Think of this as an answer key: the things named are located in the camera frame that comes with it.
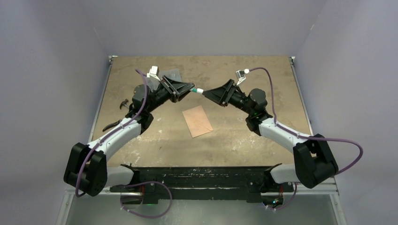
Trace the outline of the green white glue stick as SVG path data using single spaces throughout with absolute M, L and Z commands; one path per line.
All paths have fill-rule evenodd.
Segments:
M 190 91 L 194 92 L 194 93 L 198 93 L 198 94 L 203 94 L 203 92 L 204 92 L 204 90 L 200 89 L 200 88 L 192 88 L 192 89 L 190 89 Z

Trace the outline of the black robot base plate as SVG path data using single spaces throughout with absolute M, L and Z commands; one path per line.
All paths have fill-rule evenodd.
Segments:
M 275 183 L 270 166 L 132 167 L 101 169 L 82 191 L 96 196 L 103 189 L 120 193 L 127 204 L 157 204 L 159 200 L 272 201 L 263 193 L 292 192 L 291 182 Z

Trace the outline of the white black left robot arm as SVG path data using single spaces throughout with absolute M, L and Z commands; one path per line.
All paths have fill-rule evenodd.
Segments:
M 119 124 L 90 143 L 78 142 L 72 147 L 63 180 L 75 188 L 76 197 L 96 196 L 103 188 L 121 185 L 129 192 L 136 191 L 140 179 L 133 169 L 127 165 L 108 167 L 109 159 L 149 128 L 153 121 L 152 111 L 167 101 L 181 101 L 194 88 L 191 82 L 165 76 L 155 90 L 150 90 L 146 83 L 138 85 L 133 91 L 129 111 Z

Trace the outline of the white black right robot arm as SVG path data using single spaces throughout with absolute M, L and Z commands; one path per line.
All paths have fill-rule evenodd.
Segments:
M 279 123 L 266 111 L 268 104 L 265 91 L 255 88 L 245 94 L 233 80 L 223 86 L 206 90 L 203 96 L 226 107 L 232 105 L 247 113 L 248 129 L 259 136 L 268 138 L 293 154 L 292 164 L 276 164 L 264 172 L 262 189 L 276 190 L 282 183 L 301 183 L 314 188 L 339 171 L 337 162 L 323 136 L 304 135 Z

